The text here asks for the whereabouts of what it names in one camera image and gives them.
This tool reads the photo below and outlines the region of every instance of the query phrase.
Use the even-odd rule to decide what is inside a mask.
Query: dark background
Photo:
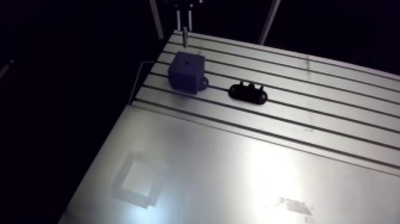
[[[163,2],[168,39],[175,12]],[[204,0],[193,28],[257,43],[270,5]],[[400,74],[398,8],[282,0],[266,45]],[[2,1],[0,18],[0,67],[15,59],[0,79],[3,179],[19,183],[3,191],[17,189],[9,222],[56,223],[127,104],[140,61],[155,60],[165,41],[146,0]]]

